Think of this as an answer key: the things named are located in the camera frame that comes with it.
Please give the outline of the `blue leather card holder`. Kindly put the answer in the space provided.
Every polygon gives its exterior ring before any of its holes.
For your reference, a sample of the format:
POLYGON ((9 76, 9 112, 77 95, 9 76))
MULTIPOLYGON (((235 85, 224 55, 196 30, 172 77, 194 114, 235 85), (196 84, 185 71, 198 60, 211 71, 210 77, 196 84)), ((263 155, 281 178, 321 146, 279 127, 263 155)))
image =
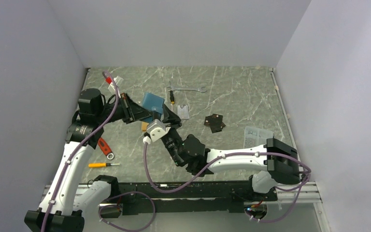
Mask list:
POLYGON ((154 95, 150 92, 146 92, 143 97, 142 107, 149 111, 152 112, 154 111, 159 114, 163 114, 164 102, 165 102, 164 98, 154 95))

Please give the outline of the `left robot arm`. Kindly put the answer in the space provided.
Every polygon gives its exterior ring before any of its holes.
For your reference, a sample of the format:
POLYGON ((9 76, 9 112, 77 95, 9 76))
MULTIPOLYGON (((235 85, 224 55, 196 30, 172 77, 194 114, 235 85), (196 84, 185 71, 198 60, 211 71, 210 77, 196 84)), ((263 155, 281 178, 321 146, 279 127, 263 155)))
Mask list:
POLYGON ((135 103, 127 94, 107 102, 99 89, 83 90, 78 100, 79 110, 67 130, 61 163, 38 209, 29 210, 25 224, 33 232, 81 232, 85 216, 102 201, 113 203, 121 191, 117 178, 100 175, 81 197, 76 192, 88 160, 94 153, 107 123, 125 123, 152 117, 153 112, 135 103))

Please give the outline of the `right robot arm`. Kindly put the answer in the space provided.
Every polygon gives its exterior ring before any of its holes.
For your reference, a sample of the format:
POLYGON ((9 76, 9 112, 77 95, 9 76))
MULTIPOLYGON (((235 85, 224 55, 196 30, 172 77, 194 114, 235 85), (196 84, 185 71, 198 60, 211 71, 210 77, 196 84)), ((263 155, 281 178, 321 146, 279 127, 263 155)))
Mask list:
POLYGON ((247 187, 253 201, 260 200, 277 184, 295 185, 301 181, 297 150, 276 138, 251 148, 220 150, 207 148, 192 134, 183 140, 177 132, 181 119, 168 108, 163 109, 163 123, 169 129, 161 141, 174 164, 185 167, 195 177, 229 170, 254 171, 247 187))

